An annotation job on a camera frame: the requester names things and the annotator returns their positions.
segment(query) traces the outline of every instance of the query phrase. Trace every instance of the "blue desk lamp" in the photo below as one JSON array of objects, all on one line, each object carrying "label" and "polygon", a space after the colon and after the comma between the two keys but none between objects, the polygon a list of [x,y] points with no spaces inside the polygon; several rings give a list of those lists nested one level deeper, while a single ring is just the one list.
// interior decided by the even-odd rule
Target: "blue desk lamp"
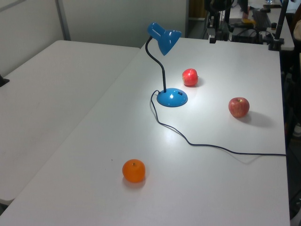
[{"label": "blue desk lamp", "polygon": [[147,54],[156,61],[162,68],[162,75],[163,75],[163,91],[159,92],[157,96],[157,101],[159,104],[166,106],[166,107],[179,107],[184,105],[188,98],[186,93],[184,93],[180,89],[175,88],[168,88],[166,89],[166,81],[165,81],[165,70],[163,65],[154,58],[150,52],[148,51],[148,44],[152,40],[152,38],[158,41],[159,48],[161,53],[165,56],[175,45],[175,43],[179,40],[181,36],[181,32],[172,31],[172,30],[165,30],[157,23],[151,23],[147,29],[150,38],[147,40],[145,44],[145,50]]}]

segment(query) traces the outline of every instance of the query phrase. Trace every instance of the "apple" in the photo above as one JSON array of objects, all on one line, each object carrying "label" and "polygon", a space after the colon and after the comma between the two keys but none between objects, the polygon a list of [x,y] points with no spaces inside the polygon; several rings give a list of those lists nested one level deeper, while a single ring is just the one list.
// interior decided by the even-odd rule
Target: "apple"
[{"label": "apple", "polygon": [[193,68],[185,70],[182,74],[185,86],[194,86],[198,82],[198,73]]},{"label": "apple", "polygon": [[236,97],[230,100],[229,102],[229,111],[235,118],[241,118],[244,117],[249,109],[250,104],[247,99],[243,97]]}]

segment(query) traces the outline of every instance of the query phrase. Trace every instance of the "white wall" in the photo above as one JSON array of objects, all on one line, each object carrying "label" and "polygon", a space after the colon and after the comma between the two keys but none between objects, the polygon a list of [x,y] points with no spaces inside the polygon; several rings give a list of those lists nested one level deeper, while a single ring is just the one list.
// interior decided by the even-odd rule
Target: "white wall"
[{"label": "white wall", "polygon": [[0,1],[0,10],[4,7],[7,7],[11,4],[16,4],[18,3],[18,0],[1,0]]},{"label": "white wall", "polygon": [[185,36],[187,0],[60,0],[72,41],[142,47],[157,22]]},{"label": "white wall", "polygon": [[56,40],[63,40],[63,32],[55,0],[26,0],[0,11],[0,74],[6,76]]}]

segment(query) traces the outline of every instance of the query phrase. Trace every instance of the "mandarin orange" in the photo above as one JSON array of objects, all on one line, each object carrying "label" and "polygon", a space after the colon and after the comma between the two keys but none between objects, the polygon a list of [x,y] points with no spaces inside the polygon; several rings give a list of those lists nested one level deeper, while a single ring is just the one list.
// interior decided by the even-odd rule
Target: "mandarin orange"
[{"label": "mandarin orange", "polygon": [[131,159],[124,163],[122,173],[129,182],[140,182],[145,177],[145,165],[138,159]]}]

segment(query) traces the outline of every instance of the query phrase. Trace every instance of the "table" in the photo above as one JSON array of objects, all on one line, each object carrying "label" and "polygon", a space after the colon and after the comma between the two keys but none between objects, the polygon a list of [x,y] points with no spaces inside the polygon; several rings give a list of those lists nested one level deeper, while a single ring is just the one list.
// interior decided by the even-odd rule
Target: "table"
[{"label": "table", "polygon": [[137,54],[57,41],[0,88],[0,203],[10,204]]},{"label": "table", "polygon": [[[160,106],[159,119],[193,143],[238,152],[285,153],[279,54],[245,43],[179,39],[162,56],[166,85],[185,91],[178,108]],[[195,68],[198,85],[182,72]],[[156,123],[150,108],[162,90],[160,67],[142,48],[26,188],[0,216],[0,225],[289,225],[286,159],[240,156],[192,147]],[[250,102],[240,120],[233,97]],[[146,179],[127,182],[123,164],[146,165]]]}]

